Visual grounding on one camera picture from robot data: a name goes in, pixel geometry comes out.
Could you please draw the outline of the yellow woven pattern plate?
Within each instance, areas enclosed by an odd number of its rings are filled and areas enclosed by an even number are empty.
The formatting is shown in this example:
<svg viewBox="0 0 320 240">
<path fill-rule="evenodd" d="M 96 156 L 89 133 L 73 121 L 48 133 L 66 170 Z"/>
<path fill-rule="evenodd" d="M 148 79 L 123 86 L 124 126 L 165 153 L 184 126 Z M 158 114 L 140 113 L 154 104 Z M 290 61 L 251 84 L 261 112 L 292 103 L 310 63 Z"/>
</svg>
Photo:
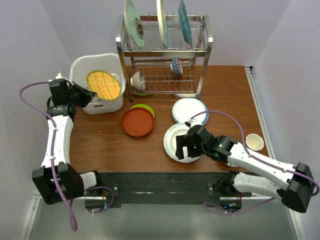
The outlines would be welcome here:
<svg viewBox="0 0 320 240">
<path fill-rule="evenodd" d="M 114 101 L 121 96 L 122 87 L 118 80 L 110 73 L 94 70 L 88 73 L 86 84 L 90 91 L 97 93 L 97 97 L 104 101 Z"/>
</svg>

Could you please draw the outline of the red-orange plate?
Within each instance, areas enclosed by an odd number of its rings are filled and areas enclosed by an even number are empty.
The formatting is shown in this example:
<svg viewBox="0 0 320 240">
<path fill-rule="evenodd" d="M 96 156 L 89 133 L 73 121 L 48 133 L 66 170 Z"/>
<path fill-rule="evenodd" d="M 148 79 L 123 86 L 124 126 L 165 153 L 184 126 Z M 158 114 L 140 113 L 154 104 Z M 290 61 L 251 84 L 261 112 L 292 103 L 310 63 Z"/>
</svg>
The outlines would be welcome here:
<svg viewBox="0 0 320 240">
<path fill-rule="evenodd" d="M 152 113 L 142 107 L 129 109 L 121 119 L 123 131 L 132 137 L 142 137 L 151 132 L 155 119 Z"/>
</svg>

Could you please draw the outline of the lime green plate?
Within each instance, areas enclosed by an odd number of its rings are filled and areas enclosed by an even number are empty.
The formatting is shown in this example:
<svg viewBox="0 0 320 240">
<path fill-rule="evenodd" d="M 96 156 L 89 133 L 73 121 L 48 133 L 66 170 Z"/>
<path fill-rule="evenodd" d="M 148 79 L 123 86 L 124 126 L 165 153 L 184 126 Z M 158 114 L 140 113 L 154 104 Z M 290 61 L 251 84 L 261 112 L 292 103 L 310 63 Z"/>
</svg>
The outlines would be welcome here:
<svg viewBox="0 0 320 240">
<path fill-rule="evenodd" d="M 130 109 L 134 109 L 134 108 L 144 108 L 144 109 L 148 110 L 152 114 L 153 118 L 155 117 L 154 110 L 150 106 L 148 106 L 146 104 L 136 104 L 136 105 L 133 105 Z"/>
</svg>

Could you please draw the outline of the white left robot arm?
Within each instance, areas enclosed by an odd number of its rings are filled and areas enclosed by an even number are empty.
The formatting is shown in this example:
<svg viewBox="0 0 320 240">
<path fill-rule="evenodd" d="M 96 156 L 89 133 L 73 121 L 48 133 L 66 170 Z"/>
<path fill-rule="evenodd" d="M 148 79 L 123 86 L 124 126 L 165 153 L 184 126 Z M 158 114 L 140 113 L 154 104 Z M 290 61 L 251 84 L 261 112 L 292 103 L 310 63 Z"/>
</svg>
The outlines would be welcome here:
<svg viewBox="0 0 320 240">
<path fill-rule="evenodd" d="M 39 169 L 32 181 L 48 205 L 84 196 L 85 191 L 99 196 L 104 190 L 96 170 L 78 173 L 70 163 L 70 140 L 76 108 L 86 107 L 96 93 L 63 77 L 48 82 L 51 97 L 47 101 L 48 141 Z"/>
</svg>

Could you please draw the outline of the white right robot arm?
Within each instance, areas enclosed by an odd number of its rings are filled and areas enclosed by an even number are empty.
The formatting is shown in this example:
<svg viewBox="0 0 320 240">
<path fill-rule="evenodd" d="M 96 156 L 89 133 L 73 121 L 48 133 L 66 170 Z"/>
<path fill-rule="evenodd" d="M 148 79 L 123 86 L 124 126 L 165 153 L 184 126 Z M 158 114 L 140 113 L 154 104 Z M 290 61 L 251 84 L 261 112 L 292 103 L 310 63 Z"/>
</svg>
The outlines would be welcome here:
<svg viewBox="0 0 320 240">
<path fill-rule="evenodd" d="M 206 155 L 214 161 L 245 168 L 253 176 L 243 172 L 230 172 L 220 183 L 223 192 L 230 197 L 237 193 L 255 193 L 269 196 L 289 209 L 306 213 L 317 186 L 308 165 L 277 161 L 254 151 L 227 136 L 213 136 L 202 125 L 194 125 L 187 133 L 177 135 L 175 155 L 191 158 Z"/>
</svg>

